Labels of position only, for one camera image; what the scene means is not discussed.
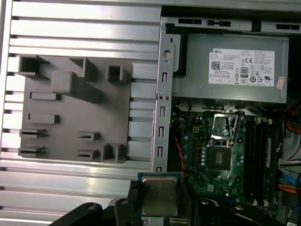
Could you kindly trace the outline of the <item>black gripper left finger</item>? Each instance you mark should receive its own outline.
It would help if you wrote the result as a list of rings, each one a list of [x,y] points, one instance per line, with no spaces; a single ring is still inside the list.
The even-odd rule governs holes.
[[[126,198],[114,199],[103,208],[86,202],[53,222],[54,226],[140,226],[138,214],[139,181],[131,181]]]

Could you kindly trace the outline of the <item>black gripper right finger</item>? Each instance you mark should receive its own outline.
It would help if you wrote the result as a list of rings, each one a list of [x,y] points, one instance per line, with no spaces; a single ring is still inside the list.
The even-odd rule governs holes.
[[[244,204],[220,204],[198,198],[191,188],[181,185],[181,215],[189,226],[282,226],[283,223],[265,215],[256,207]]]

